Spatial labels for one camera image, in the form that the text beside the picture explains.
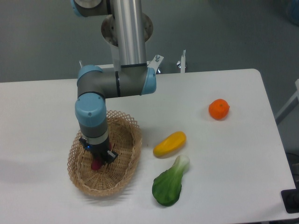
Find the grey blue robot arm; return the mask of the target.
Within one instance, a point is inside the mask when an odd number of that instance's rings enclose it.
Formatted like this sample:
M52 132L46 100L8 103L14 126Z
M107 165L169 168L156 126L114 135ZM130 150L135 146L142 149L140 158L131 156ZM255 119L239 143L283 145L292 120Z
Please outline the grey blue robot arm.
M82 66L78 72L75 115L82 136L80 143L96 163L110 164L118 156L111 149L106 99L151 94L156 91L156 71L147 65L146 32L152 30L139 0L73 0L75 14L106 15L111 44L118 49L113 72L98 66Z

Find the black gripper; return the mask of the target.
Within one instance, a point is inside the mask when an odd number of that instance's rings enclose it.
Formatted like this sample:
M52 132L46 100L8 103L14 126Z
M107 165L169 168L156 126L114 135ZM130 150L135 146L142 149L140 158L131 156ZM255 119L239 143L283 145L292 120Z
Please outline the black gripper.
M79 142L84 150L90 152L94 156L93 165L102 165L102 160L105 164L111 164L118 157L118 154L115 151L110 151L109 138L97 145L89 144L87 140L82 137L79 139Z

